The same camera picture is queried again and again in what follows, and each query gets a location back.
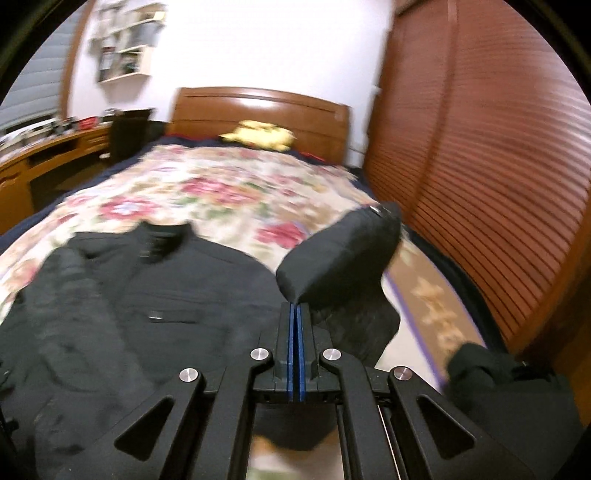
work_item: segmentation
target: wooden headboard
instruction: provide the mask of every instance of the wooden headboard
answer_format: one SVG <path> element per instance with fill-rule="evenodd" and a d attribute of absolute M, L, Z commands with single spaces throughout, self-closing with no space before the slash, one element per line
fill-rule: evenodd
<path fill-rule="evenodd" d="M 242 87 L 181 88 L 167 134 L 215 137 L 241 120 L 287 128 L 293 147 L 332 164 L 343 162 L 349 136 L 349 107 L 319 98 Z"/>

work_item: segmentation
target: wooden desk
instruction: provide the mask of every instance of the wooden desk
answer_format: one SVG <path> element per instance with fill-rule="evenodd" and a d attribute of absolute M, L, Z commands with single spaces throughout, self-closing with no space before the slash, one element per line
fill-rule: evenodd
<path fill-rule="evenodd" d="M 57 167 L 109 146 L 109 125 L 32 145 L 0 164 L 0 234 L 34 212 L 30 183 Z"/>

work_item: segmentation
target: window shade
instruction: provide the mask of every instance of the window shade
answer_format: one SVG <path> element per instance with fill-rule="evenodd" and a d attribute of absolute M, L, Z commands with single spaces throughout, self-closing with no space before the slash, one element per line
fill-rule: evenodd
<path fill-rule="evenodd" d="M 63 69 L 83 8 L 45 40 L 12 84 L 0 105 L 0 130 L 56 113 Z"/>

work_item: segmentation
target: yellow plush toy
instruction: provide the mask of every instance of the yellow plush toy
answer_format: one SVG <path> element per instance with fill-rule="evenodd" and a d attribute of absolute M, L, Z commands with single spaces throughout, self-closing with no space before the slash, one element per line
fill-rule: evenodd
<path fill-rule="evenodd" d="M 229 142 L 279 152 L 289 150 L 294 141 L 294 135 L 289 130 L 255 120 L 243 120 L 233 132 L 220 137 Z"/>

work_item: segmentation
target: round metal pin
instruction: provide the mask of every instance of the round metal pin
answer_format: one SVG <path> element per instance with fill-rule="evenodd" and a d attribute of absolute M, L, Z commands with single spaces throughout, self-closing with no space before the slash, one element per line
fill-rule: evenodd
<path fill-rule="evenodd" d="M 192 382 L 193 380 L 197 380 L 198 376 L 199 372 L 197 372 L 197 370 L 195 370 L 194 368 L 185 368 L 185 370 L 181 371 L 178 374 L 178 377 L 183 382 Z"/>
<path fill-rule="evenodd" d="M 264 360 L 265 358 L 267 358 L 269 356 L 269 350 L 267 350 L 266 348 L 255 348 L 252 352 L 251 352 L 251 358 L 253 360 Z"/>
<path fill-rule="evenodd" d="M 395 367 L 394 368 L 394 376 L 398 380 L 408 380 L 412 377 L 413 371 L 409 369 L 409 367 Z"/>
<path fill-rule="evenodd" d="M 336 348 L 327 348 L 324 352 L 322 352 L 322 356 L 327 360 L 338 360 L 340 358 L 340 351 Z"/>

